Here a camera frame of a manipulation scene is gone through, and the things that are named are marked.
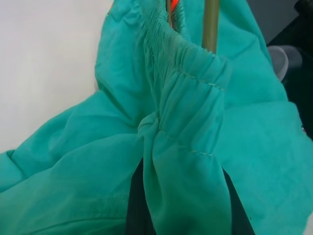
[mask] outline seam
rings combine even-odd
[[[203,80],[203,79],[197,79],[195,76],[193,76],[193,75],[191,75],[191,74],[185,72],[185,71],[182,70],[181,68],[175,66],[171,60],[169,60],[169,63],[172,65],[173,69],[177,70],[178,72],[180,72],[180,73],[182,73],[182,74],[187,75],[187,77],[186,77],[187,79],[197,80],[198,82],[204,83],[204,84],[206,84],[206,85],[208,85],[208,86],[216,87],[216,88],[217,88],[218,90],[220,90],[220,91],[224,91],[224,88],[221,88],[220,86],[216,85],[215,83],[211,83],[211,82],[205,81],[205,80]],[[161,68],[159,67],[159,63],[154,63],[154,65],[156,65],[157,68],[158,68],[159,70],[161,70]]]
[[[173,142],[178,142],[181,147],[186,148],[191,153],[196,153],[196,154],[198,153],[198,154],[201,154],[201,155],[204,155],[204,156],[210,156],[210,157],[213,156],[212,153],[200,152],[200,151],[192,150],[192,149],[188,148],[187,146],[181,144],[178,140],[174,139],[173,137],[171,137],[170,135],[168,135],[165,131],[162,131],[161,129],[159,129],[159,132],[163,133],[169,140],[171,140]]]
[[[193,75],[191,75],[191,74],[189,74],[189,73],[187,73],[187,72],[181,70],[181,69],[178,68],[178,67],[175,67],[173,64],[172,64],[172,66],[173,66],[174,69],[178,70],[178,72],[181,72],[181,73],[183,73],[183,74],[189,76],[189,77],[186,77],[186,78],[197,80],[197,81],[199,81],[199,82],[201,82],[201,83],[204,83],[204,84],[206,84],[206,85],[209,85],[209,86],[212,86],[212,87],[216,87],[216,88],[219,89],[220,91],[224,91],[224,88],[221,88],[220,86],[216,85],[215,83],[207,82],[207,81],[205,81],[205,80],[203,80],[203,79],[197,79],[195,76],[193,76]]]
[[[147,29],[146,24],[144,24],[144,27],[145,27],[145,30],[146,30],[147,32],[149,32],[149,30]],[[150,36],[150,34],[147,33],[147,34],[146,34],[146,37],[148,38],[148,41],[149,41],[149,44],[150,44],[150,41],[151,41],[151,36]],[[161,44],[161,47],[163,47],[163,42],[161,42],[160,40],[158,40],[158,43],[160,43],[160,44]],[[153,54],[155,53],[153,47],[150,47],[150,50],[153,51]],[[164,52],[165,56],[167,56],[167,58],[169,58],[168,62],[172,65],[173,69],[175,69],[175,70],[177,70],[178,72],[181,72],[181,73],[183,73],[183,74],[185,74],[185,75],[188,75],[188,76],[189,76],[189,79],[195,79],[195,80],[197,80],[197,81],[199,81],[199,82],[201,82],[201,83],[204,83],[204,84],[206,84],[206,85],[209,85],[209,86],[212,86],[212,87],[216,87],[216,88],[219,89],[220,91],[224,91],[224,88],[221,88],[220,86],[218,86],[218,85],[215,84],[215,83],[207,82],[206,80],[203,80],[203,79],[197,79],[195,76],[193,76],[193,75],[191,75],[191,74],[185,72],[182,68],[180,68],[179,66],[177,66],[177,65],[174,64],[174,62],[172,61],[172,59],[171,59],[171,57],[169,56],[169,54],[167,53],[167,51],[163,50],[163,52]]]
[[[62,226],[62,225],[65,225],[65,224],[71,224],[71,223],[77,223],[77,222],[81,222],[81,221],[93,221],[93,220],[125,220],[126,216],[125,217],[116,217],[116,218],[110,218],[110,217],[100,217],[100,218],[88,218],[88,219],[75,219],[75,220],[70,220],[70,221],[66,221],[66,222],[63,222],[63,223],[58,223],[58,224],[55,224],[55,225],[51,225],[51,226],[48,226],[48,227],[45,227],[45,228],[42,228],[42,229],[37,229],[35,231],[32,231],[30,233],[22,233],[22,234],[36,234],[38,232],[42,232],[44,230],[48,230],[48,229],[53,229],[55,227],[58,227],[58,226]]]

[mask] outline gathered fabric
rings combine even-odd
[[[204,1],[115,0],[99,91],[0,154],[0,233],[125,233],[131,177],[156,234],[231,233],[230,175],[256,234],[301,234],[313,210],[313,143],[276,78],[245,0],[221,0],[217,53]]]

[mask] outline wrinkled cloth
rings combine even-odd
[[[221,0],[218,50],[201,48],[204,1],[116,0],[99,91],[0,155],[0,233],[125,232],[144,159],[156,234],[231,233],[224,168],[258,235],[301,234],[313,143],[275,77],[245,0]]]

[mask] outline shirred fabric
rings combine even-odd
[[[217,54],[200,47],[204,1],[115,0],[100,90],[0,154],[1,234],[125,233],[144,159],[157,234],[231,232],[222,167],[256,234],[301,234],[313,210],[313,143],[275,77],[245,0],[221,0]]]

